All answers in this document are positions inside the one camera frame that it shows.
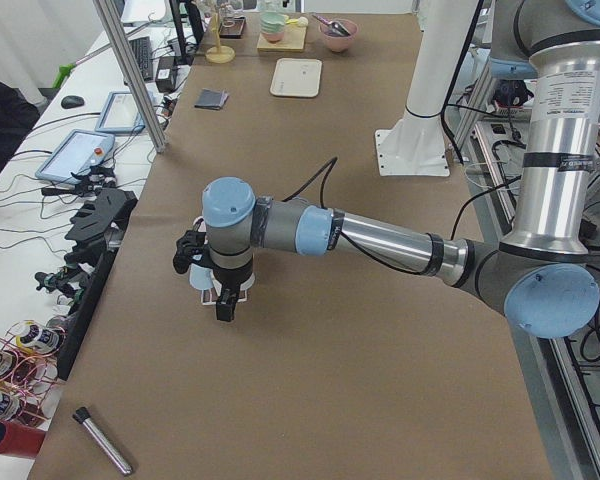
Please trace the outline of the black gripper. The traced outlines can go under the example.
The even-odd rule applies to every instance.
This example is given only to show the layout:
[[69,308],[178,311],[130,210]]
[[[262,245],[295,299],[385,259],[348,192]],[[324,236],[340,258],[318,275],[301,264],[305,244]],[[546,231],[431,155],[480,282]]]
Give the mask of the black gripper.
[[216,319],[233,321],[239,300],[239,291],[229,288],[250,289],[254,284],[253,265],[245,264],[235,269],[214,266],[212,271],[215,280],[223,287],[215,303]]

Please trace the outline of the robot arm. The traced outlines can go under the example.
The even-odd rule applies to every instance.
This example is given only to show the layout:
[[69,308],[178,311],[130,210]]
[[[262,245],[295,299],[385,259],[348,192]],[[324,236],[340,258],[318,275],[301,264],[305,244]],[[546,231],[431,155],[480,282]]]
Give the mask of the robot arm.
[[221,286],[217,318],[233,319],[254,248],[312,256],[353,248],[400,272],[436,276],[536,337],[585,326],[600,304],[579,238],[600,117],[600,1],[500,1],[492,55],[528,61],[537,74],[513,226],[497,246],[258,197],[238,178],[219,178],[202,195],[199,254]]

